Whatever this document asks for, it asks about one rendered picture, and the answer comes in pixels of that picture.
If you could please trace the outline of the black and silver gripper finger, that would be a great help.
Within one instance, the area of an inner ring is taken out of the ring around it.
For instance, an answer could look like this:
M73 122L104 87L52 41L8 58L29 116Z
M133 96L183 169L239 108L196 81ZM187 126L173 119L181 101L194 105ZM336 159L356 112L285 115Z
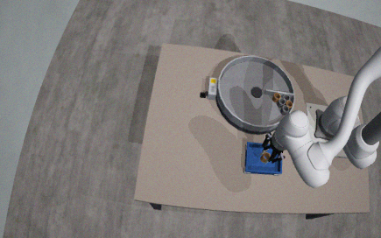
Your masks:
M281 152L281 154L279 155L279 157L277 157L277 158L275 158L276 157L276 155L277 155L277 153L275 153L276 151L272 151L272 154L271 154L271 156L270 156L270 158L268 158L266 161L265 161L265 164L267 163L267 162L270 162L270 161L272 161L272 163L275 163L275 162L277 162L277 161L281 161L281 160L283 160L284 158L286 158L285 156L283 156L283 154L282 154L282 152Z
M272 133L270 132L269 134L265 135L265 140L262 144L262 146L264 147L263 151L259 154L260 156L263 155L264 153L266 153L269 148L271 148L271 145L268 145L267 144L270 142L270 138L272 137ZM267 147L266 147L267 146Z

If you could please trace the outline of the dark grey metal cylinder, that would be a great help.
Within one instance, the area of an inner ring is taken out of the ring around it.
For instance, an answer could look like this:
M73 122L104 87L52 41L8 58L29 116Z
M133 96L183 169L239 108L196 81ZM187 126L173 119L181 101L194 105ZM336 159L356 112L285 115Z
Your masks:
M286 100L285 100L286 102L290 100L290 97L289 97L288 94L285 94L282 98L283 98L283 99L286 99Z
M282 104L281 104L281 102L282 102ZM277 106L279 108L282 108L285 105L284 103L286 103L285 99L280 98L279 101L277 102Z
M282 115L286 115L286 113L289 111L289 108L286 106L286 105L284 105L283 107L282 107L282 109L280 110L280 113L282 114Z

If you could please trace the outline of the bronze bushing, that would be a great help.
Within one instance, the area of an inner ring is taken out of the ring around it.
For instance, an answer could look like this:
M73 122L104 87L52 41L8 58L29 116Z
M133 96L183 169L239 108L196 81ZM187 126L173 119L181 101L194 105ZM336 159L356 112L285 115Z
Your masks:
M265 155L266 159L265 159L264 155ZM260 157L260 160L261 160L261 162L264 163L269 157L270 157L270 154L269 154L268 152L266 152L266 153L264 153L264 154Z
M278 99L277 99L276 97L277 97ZM280 96L279 93L275 93L274 96L272 97L272 100L273 100L274 102L278 102L279 99L280 99L280 97L281 97L281 96Z
M287 101L287 104L285 104L285 105L286 106L289 105L289 107L288 106L287 107L290 109L292 107L293 103L291 101Z

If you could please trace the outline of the blue shallow tray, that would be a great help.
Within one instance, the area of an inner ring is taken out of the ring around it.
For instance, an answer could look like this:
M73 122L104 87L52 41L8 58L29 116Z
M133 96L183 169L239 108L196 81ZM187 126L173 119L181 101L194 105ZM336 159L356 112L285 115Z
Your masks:
M268 174L278 176L282 174L282 160L275 163L261 162L260 153L263 151L262 143L247 142L245 145L245 163L243 173L245 174ZM276 174L275 174L276 173Z

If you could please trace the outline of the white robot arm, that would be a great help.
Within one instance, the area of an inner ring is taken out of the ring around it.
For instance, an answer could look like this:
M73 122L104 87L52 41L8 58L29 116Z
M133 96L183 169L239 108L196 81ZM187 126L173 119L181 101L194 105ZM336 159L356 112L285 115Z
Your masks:
M328 182L328 168L342 148L358 169L375 162L381 140L381 112L368 124L361 124L358 111L367 87L380 77L381 46L357 72L348 96L332 101L324 112L316 110L314 136L328 140L326 143L313 142L309 120L303 111L294 110L279 122L277 131L272 134L272 144L280 151L288 151L308 186L316 188Z

